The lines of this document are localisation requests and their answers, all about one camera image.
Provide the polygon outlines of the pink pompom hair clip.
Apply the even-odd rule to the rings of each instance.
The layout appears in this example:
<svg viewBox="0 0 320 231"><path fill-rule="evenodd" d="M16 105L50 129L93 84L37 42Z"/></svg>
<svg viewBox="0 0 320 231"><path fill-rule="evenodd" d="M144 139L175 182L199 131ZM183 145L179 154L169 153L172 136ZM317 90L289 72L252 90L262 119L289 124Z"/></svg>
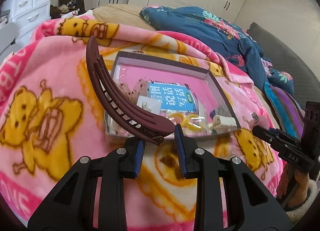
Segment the pink pompom hair clip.
<svg viewBox="0 0 320 231"><path fill-rule="evenodd" d="M258 116L256 113L253 113L252 120L249 122L249 127L252 130L255 126L259 126L266 130L270 128L269 121L265 116Z"/></svg>

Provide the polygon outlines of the maroon large hair clip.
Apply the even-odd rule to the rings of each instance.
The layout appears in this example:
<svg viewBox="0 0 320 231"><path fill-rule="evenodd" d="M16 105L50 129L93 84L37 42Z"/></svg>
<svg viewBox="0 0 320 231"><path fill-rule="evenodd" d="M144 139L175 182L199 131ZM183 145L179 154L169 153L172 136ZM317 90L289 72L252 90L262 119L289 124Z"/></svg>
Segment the maroon large hair clip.
<svg viewBox="0 0 320 231"><path fill-rule="evenodd" d="M100 104L121 128L155 145L160 145L165 137L174 133L175 125L169 119L142 109L120 91L107 71L94 36L87 43L86 65Z"/></svg>

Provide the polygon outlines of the striped colourful pillow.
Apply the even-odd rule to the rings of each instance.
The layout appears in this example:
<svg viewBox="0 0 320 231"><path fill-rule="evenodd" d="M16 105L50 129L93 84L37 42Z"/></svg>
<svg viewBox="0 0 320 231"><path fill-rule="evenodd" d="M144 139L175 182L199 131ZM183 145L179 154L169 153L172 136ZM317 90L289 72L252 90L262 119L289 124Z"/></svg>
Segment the striped colourful pillow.
<svg viewBox="0 0 320 231"><path fill-rule="evenodd" d="M264 92L275 111L281 130L300 140L304 128L304 110L289 93L270 83L265 82Z"/></svg>

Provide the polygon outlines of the white claw hair clip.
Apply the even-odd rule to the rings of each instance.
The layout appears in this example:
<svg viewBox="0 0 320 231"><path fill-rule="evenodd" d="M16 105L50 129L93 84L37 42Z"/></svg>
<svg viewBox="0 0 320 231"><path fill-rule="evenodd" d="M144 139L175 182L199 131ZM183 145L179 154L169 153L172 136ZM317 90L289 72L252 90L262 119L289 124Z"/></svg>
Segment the white claw hair clip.
<svg viewBox="0 0 320 231"><path fill-rule="evenodd" d="M213 117L213 128L218 132L222 130L233 131L238 128L235 118L215 115Z"/></svg>

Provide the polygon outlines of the yellow hoop earrings pack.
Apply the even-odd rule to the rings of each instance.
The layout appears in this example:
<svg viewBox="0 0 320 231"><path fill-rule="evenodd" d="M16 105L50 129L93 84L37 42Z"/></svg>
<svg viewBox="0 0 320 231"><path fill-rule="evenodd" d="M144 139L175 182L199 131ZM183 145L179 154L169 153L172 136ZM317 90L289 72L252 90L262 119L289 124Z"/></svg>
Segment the yellow hoop earrings pack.
<svg viewBox="0 0 320 231"><path fill-rule="evenodd" d="M175 125L180 124L191 132L202 132L205 127L205 118L197 114L171 113L167 118Z"/></svg>

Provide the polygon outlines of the white earring card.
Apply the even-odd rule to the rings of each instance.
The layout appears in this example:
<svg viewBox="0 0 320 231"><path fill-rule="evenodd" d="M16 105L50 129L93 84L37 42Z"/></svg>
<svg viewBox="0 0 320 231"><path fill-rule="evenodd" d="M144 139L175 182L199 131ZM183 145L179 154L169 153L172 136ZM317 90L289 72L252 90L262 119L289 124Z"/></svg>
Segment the white earring card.
<svg viewBox="0 0 320 231"><path fill-rule="evenodd" d="M147 96L139 96L137 100L137 106L141 107L142 109L149 111L154 114L161 113L161 104L162 102L156 100L154 98L150 98Z"/></svg>

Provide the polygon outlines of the grey shallow box tray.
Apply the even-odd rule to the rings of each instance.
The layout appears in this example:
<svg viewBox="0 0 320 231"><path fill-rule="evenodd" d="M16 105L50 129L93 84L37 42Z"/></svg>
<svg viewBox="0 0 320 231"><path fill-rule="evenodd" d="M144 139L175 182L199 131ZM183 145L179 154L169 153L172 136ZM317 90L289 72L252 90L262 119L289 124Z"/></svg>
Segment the grey shallow box tray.
<svg viewBox="0 0 320 231"><path fill-rule="evenodd" d="M119 52L111 77L135 104L180 124L198 140L227 135L240 123L217 78L208 70L139 53Z"/></svg>

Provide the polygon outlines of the pink sheer glitter bow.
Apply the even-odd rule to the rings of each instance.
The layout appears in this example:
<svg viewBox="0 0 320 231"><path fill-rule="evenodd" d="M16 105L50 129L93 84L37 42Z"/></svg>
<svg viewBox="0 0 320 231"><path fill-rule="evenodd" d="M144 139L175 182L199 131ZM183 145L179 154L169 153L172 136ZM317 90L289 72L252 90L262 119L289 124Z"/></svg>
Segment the pink sheer glitter bow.
<svg viewBox="0 0 320 231"><path fill-rule="evenodd" d="M137 104L140 96L148 96L148 84L149 82L146 79L141 78L137 81L133 89L130 89L125 82L117 82L117 87L130 102Z"/></svg>

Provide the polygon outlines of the blue Chinese book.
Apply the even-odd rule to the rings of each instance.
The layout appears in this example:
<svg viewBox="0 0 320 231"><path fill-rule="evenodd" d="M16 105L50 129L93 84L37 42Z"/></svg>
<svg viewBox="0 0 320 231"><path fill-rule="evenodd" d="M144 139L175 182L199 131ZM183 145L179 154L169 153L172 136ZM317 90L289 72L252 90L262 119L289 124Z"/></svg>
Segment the blue Chinese book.
<svg viewBox="0 0 320 231"><path fill-rule="evenodd" d="M196 103L185 85L149 82L148 97L162 102L161 110L195 112Z"/></svg>

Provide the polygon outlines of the dark grey headboard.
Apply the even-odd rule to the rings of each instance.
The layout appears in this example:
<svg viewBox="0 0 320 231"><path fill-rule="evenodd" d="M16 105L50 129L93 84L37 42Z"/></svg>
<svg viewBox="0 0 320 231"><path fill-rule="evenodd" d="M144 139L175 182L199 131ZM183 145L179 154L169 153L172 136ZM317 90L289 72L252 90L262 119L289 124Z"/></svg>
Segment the dark grey headboard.
<svg viewBox="0 0 320 231"><path fill-rule="evenodd" d="M319 102L319 79L294 51L255 22L247 32L261 47L263 59L272 63L272 85L287 91L302 108L308 101Z"/></svg>

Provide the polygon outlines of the blue floral quilt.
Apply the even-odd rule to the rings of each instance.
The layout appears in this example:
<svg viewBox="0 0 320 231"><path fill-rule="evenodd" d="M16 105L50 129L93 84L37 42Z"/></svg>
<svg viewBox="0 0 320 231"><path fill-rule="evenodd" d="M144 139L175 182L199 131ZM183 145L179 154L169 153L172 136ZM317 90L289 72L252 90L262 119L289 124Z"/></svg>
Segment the blue floral quilt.
<svg viewBox="0 0 320 231"><path fill-rule="evenodd" d="M246 31L222 17L198 6L148 6L140 11L140 16L159 31L183 33L201 41L248 74L261 91L267 82L291 95L295 92L291 75L274 69L259 44Z"/></svg>

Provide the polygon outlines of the tan bed sheet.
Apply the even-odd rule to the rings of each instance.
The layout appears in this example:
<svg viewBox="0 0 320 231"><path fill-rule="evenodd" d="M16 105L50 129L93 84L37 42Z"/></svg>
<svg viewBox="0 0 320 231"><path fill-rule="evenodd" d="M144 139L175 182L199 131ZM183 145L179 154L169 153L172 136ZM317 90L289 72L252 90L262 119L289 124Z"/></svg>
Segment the tan bed sheet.
<svg viewBox="0 0 320 231"><path fill-rule="evenodd" d="M130 4L108 4L93 9L93 16L98 21L156 31L140 16L141 9L141 7Z"/></svg>

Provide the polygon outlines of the black bag on floor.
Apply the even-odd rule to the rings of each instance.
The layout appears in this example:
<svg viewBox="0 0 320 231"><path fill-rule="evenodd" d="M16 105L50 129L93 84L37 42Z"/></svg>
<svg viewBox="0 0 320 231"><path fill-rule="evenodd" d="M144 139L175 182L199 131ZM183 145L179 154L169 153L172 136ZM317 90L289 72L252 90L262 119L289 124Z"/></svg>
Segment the black bag on floor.
<svg viewBox="0 0 320 231"><path fill-rule="evenodd" d="M75 11L79 9L80 15L86 12L84 0L58 0L58 4L59 6L67 6L69 11Z"/></svg>

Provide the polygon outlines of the white drawer chest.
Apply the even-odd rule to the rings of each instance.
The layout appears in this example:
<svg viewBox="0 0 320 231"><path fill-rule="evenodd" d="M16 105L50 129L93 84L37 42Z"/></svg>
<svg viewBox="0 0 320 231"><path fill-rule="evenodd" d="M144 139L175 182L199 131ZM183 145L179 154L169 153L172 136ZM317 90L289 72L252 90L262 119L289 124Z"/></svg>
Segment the white drawer chest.
<svg viewBox="0 0 320 231"><path fill-rule="evenodd" d="M35 28L50 19L50 0L5 0L1 11L7 11L8 21L16 24L15 43L22 48L29 44Z"/></svg>

